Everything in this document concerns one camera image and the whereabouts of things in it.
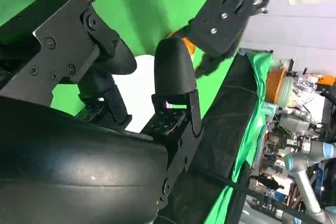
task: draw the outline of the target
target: metal rod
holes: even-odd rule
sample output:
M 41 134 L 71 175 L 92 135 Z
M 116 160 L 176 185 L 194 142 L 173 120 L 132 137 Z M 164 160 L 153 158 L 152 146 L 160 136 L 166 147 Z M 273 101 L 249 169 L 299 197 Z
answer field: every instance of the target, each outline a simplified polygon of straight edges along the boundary
M 321 207 L 310 185 L 310 180 L 306 171 L 304 170 L 298 173 L 294 173 L 294 178 L 298 189 L 302 194 L 303 202 L 305 203 L 307 210 L 314 212 L 315 214 L 320 213 Z

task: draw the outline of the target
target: screw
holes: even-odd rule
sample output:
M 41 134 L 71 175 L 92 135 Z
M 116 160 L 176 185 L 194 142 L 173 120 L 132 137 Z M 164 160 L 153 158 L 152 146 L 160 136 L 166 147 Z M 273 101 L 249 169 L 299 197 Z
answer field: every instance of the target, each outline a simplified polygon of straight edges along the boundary
M 50 37 L 46 38 L 46 46 L 49 49 L 54 49 L 56 47 L 56 43 L 54 39 Z
M 222 19 L 226 19 L 227 16 L 228 16 L 227 13 L 223 13 L 223 14 L 221 14 L 221 18 L 222 18 Z
M 36 76 L 38 75 L 38 67 L 36 65 L 33 65 L 29 68 L 29 73 L 32 75 L 32 76 Z
M 217 32 L 217 29 L 216 28 L 212 28 L 211 30 L 210 30 L 210 33 L 211 34 L 215 34 Z
M 169 191 L 170 191 L 170 181 L 169 181 L 169 179 L 167 178 L 166 180 L 165 180 L 165 182 L 164 182 L 164 186 L 163 186 L 163 194 L 164 195 L 166 195 L 166 194 L 168 194 L 169 193 Z
M 53 81 L 55 81 L 58 78 L 58 73 L 56 71 L 51 72 L 50 77 Z
M 97 21 L 92 14 L 89 16 L 87 23 L 92 30 L 97 30 Z
M 92 2 L 93 2 L 93 0 L 86 0 L 86 2 L 87 2 L 89 5 L 91 5 Z
M 73 76 L 76 73 L 76 67 L 74 65 L 69 65 L 68 73 Z

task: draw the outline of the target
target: orange object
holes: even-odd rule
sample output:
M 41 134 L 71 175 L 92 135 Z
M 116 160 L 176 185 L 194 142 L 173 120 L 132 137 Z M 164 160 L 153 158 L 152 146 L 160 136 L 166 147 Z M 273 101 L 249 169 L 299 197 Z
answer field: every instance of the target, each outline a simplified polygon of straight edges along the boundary
M 319 78 L 318 84 L 332 86 L 335 83 L 334 76 L 322 76 Z
M 176 31 L 174 31 L 174 32 L 172 32 L 171 34 L 169 34 L 168 37 L 172 37 L 173 34 L 174 34 L 175 32 L 176 32 Z M 195 50 L 196 50 L 195 45 L 192 44 L 187 38 L 183 38 L 183 41 L 184 41 L 185 45 L 186 45 L 187 48 L 188 48 L 188 51 L 189 51 L 190 56 L 192 57 L 193 54 L 194 54 L 194 52 L 195 52 Z
M 284 74 L 285 74 L 284 68 L 268 72 L 266 80 L 266 97 L 265 97 L 266 102 L 274 104 L 277 103 L 279 89 Z

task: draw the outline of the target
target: black padded surface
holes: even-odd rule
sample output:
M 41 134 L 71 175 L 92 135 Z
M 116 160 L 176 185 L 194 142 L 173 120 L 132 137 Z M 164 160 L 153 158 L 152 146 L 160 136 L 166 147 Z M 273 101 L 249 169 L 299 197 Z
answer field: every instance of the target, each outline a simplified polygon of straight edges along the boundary
M 256 91 L 254 71 L 249 60 L 245 56 L 237 56 L 203 118 L 204 136 L 192 161 L 191 170 L 200 169 L 224 178 L 231 175 L 241 140 L 258 99 Z M 191 173 L 191 170 L 180 175 L 169 197 L 168 206 L 159 212 L 160 217 L 155 223 L 204 222 L 223 188 Z M 229 211 L 241 212 L 234 205 Z

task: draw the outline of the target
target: gray robot arm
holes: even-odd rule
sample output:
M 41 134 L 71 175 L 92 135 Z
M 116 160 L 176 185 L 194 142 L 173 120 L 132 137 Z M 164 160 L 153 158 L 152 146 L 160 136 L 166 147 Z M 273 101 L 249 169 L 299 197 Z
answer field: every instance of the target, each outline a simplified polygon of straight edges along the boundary
M 321 223 L 336 223 L 336 214 L 333 208 L 326 208 L 326 210 L 321 209 L 310 185 L 306 170 L 314 164 L 335 157 L 335 144 L 311 141 L 308 139 L 304 141 L 301 152 L 291 153 L 284 157 L 286 169 L 294 175 L 298 189 L 302 194 L 303 202 L 307 208 L 307 214 Z

